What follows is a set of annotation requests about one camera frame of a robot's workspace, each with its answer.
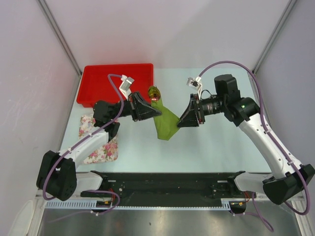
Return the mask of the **iridescent rainbow spoon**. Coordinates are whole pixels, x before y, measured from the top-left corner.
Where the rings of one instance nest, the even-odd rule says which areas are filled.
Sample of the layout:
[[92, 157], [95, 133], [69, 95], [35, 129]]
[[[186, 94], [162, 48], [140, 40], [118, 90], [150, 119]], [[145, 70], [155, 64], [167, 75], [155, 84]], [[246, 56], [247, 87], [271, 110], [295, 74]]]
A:
[[150, 86], [148, 89], [148, 97], [151, 101], [159, 101], [161, 99], [161, 93], [156, 86]]

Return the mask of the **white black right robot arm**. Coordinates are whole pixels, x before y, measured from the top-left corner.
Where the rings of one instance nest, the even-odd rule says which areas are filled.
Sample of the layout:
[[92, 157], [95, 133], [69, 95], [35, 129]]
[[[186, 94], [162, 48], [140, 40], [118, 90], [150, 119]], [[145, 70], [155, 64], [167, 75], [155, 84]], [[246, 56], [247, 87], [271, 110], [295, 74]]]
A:
[[271, 128], [264, 129], [267, 123], [259, 106], [253, 99], [241, 97], [237, 81], [231, 74], [219, 75], [214, 82], [216, 94], [203, 99], [201, 78], [188, 79], [187, 85], [197, 93], [190, 95], [177, 126], [198, 127], [204, 124], [205, 116], [223, 113], [250, 138], [271, 170], [268, 175], [236, 173], [229, 179], [228, 194], [239, 197], [244, 191], [262, 193], [271, 202], [281, 205], [303, 191], [315, 175], [314, 167], [302, 164], [291, 155]]

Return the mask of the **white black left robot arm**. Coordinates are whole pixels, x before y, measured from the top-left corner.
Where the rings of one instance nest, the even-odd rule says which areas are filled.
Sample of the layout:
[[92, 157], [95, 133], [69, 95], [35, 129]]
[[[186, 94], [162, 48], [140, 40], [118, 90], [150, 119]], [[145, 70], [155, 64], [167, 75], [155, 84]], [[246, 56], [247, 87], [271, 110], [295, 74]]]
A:
[[94, 192], [97, 196], [108, 193], [109, 185], [100, 174], [88, 172], [78, 174], [77, 168], [94, 150], [111, 141], [118, 133], [120, 117], [131, 116], [133, 121], [141, 121], [162, 114], [145, 101], [140, 93], [131, 93], [126, 100], [112, 104], [98, 101], [94, 104], [95, 128], [72, 147], [64, 151], [48, 151], [44, 154], [36, 186], [42, 190], [45, 200], [57, 198], [68, 200], [73, 194]]

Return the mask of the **green paper napkin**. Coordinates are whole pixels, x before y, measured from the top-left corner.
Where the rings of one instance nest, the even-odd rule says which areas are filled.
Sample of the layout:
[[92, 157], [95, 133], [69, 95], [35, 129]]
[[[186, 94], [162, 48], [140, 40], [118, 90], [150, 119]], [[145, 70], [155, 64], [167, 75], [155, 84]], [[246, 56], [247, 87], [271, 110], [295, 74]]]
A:
[[159, 100], [152, 100], [151, 106], [161, 112], [160, 116], [154, 117], [157, 138], [169, 141], [179, 131], [177, 124], [180, 119], [163, 105], [161, 98]]

